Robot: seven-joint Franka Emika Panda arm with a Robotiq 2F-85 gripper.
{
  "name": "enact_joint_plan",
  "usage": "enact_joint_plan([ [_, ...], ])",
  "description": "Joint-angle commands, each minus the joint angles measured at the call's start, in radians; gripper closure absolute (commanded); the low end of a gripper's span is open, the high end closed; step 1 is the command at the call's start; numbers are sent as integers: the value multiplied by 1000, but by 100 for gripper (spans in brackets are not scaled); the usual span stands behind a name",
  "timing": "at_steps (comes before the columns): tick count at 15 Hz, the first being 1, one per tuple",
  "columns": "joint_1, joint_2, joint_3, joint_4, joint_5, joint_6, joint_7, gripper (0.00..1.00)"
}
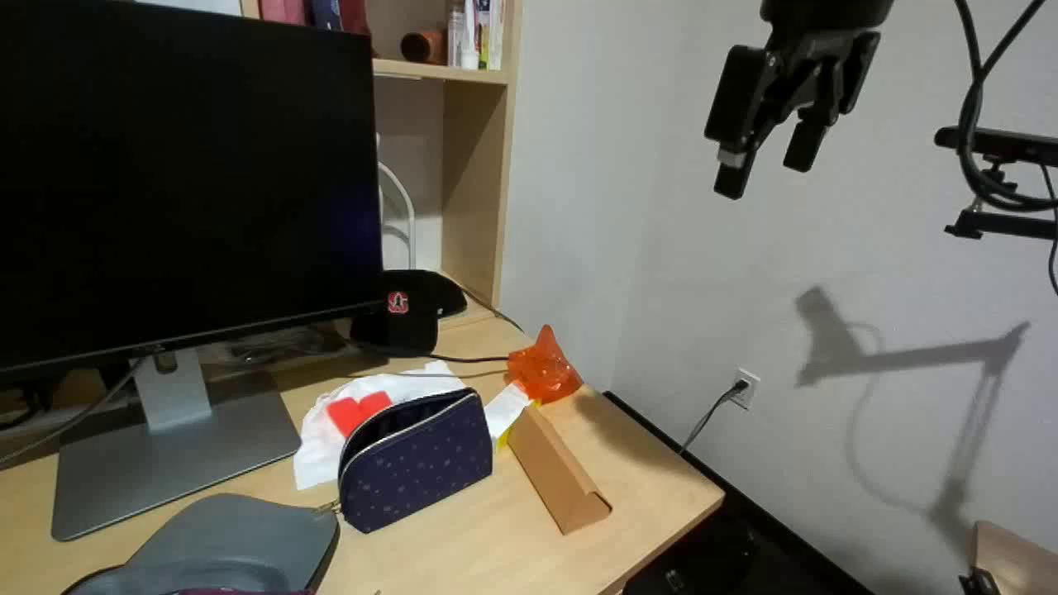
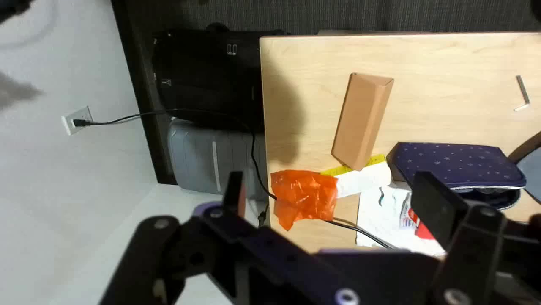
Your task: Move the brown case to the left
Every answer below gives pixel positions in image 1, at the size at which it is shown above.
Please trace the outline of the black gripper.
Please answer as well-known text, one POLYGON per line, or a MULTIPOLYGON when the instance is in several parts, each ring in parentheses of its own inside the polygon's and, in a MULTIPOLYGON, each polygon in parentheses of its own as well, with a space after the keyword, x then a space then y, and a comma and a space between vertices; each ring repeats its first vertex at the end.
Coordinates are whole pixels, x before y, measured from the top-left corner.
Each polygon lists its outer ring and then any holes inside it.
POLYGON ((891 0, 760 0, 762 48, 730 48, 703 137, 718 138, 714 192, 739 199, 760 143, 789 112, 784 165, 811 171, 827 129, 857 106, 891 0))

